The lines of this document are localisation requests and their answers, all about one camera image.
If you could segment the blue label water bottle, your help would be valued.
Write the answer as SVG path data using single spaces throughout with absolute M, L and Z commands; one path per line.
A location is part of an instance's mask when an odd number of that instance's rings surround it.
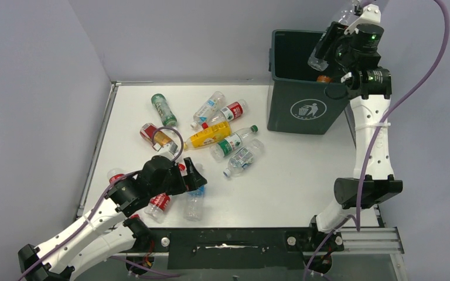
M 186 193 L 183 217 L 188 221 L 200 221 L 204 213 L 205 185 Z

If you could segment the Pocari Sweat clear bottle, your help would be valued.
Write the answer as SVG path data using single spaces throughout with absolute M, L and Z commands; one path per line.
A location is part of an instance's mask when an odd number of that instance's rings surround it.
M 253 139 L 250 143 L 243 146 L 228 161 L 227 167 L 223 170 L 226 177 L 235 177 L 241 175 L 252 164 L 264 154 L 265 146 L 258 140 Z

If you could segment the clear crushed bottle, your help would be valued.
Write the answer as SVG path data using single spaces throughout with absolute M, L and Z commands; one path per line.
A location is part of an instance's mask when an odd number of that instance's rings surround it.
M 347 29 L 361 14 L 360 1 L 349 1 L 345 4 L 316 44 L 308 59 L 308 65 L 317 71 L 326 70 L 332 63 L 345 69 L 356 66 L 357 57 L 362 52 L 363 38 L 356 28 L 351 31 Z

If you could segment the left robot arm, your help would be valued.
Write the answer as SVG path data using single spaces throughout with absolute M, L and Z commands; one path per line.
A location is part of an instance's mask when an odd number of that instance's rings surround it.
M 75 280 L 87 269 L 133 247 L 143 247 L 151 232 L 135 213 L 160 194 L 174 196 L 207 184 L 191 158 L 186 174 L 176 162 L 154 156 L 143 168 L 110 183 L 94 207 L 61 233 L 18 252 L 20 280 Z

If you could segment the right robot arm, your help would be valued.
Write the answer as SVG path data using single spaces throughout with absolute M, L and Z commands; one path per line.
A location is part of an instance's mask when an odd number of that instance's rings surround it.
M 384 30 L 377 24 L 333 22 L 325 32 L 275 30 L 269 53 L 271 85 L 267 129 L 304 135 L 327 133 L 344 107 L 354 119 L 356 162 L 352 177 L 335 180 L 334 199 L 306 233 L 315 250 L 330 232 L 361 210 L 403 190 L 388 150 L 391 74 L 379 65 Z

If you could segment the orange drink bottle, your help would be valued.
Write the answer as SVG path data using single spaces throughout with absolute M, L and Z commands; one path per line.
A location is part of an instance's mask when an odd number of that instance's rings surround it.
M 326 75 L 319 75 L 316 79 L 318 83 L 330 83 L 332 79 Z

